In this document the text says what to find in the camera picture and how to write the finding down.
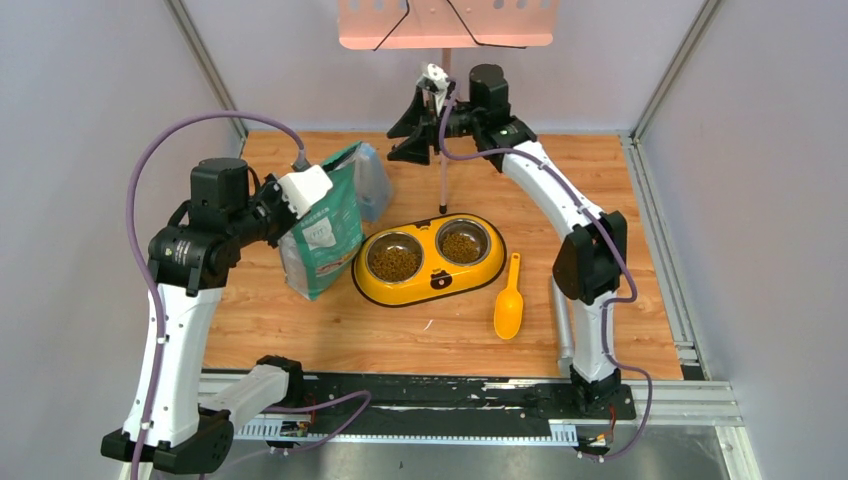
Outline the green pet food bag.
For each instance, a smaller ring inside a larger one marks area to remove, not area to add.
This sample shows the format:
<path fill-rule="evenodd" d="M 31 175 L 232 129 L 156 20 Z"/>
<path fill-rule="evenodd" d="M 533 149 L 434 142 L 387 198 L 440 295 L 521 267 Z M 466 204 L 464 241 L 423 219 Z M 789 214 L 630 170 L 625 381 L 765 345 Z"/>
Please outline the green pet food bag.
<path fill-rule="evenodd" d="M 322 163 L 332 188 L 279 244 L 286 284 L 310 301 L 332 286 L 364 241 L 354 182 L 361 145 L 357 141 Z"/>

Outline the yellow plastic scoop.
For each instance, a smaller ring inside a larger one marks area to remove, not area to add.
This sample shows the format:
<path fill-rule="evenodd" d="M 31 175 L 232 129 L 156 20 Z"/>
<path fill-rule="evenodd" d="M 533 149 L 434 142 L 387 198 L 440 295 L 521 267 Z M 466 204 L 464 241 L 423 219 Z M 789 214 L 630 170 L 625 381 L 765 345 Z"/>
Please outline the yellow plastic scoop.
<path fill-rule="evenodd" d="M 495 301 L 493 326 L 502 340 L 511 340 L 522 325 L 524 299 L 519 291 L 521 254 L 510 255 L 506 286 L 498 293 Z"/>

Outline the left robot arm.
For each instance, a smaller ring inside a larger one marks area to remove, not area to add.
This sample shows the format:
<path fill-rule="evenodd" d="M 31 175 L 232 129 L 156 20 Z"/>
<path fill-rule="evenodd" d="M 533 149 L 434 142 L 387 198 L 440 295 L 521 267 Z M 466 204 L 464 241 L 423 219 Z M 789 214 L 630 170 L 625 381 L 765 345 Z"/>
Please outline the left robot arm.
<path fill-rule="evenodd" d="M 318 165 L 259 178 L 235 158 L 201 161 L 190 196 L 150 241 L 150 325 L 135 403 L 101 444 L 105 457 L 147 462 L 176 475 L 208 475 L 224 463 L 238 430 L 270 406 L 306 400 L 299 362 L 267 355 L 208 400 L 199 383 L 211 321 L 243 248 L 276 246 L 331 189 Z"/>

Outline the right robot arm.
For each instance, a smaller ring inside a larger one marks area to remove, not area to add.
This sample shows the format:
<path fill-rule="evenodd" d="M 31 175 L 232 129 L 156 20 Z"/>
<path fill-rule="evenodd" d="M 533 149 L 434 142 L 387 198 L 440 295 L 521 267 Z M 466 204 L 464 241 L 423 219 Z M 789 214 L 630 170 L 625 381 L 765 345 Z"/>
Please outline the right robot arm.
<path fill-rule="evenodd" d="M 552 266 L 554 302 L 572 305 L 575 349 L 568 354 L 571 403 L 584 417 L 596 417 L 622 389 L 614 360 L 612 303 L 626 271 L 628 224 L 618 211 L 606 212 L 579 192 L 546 153 L 536 133 L 514 115 L 501 66 L 479 64 L 469 73 L 469 92 L 457 98 L 458 83 L 428 63 L 413 99 L 388 130 L 396 140 L 390 161 L 428 165 L 448 138 L 471 137 L 474 158 L 484 158 L 518 185 L 547 217 L 561 240 Z"/>

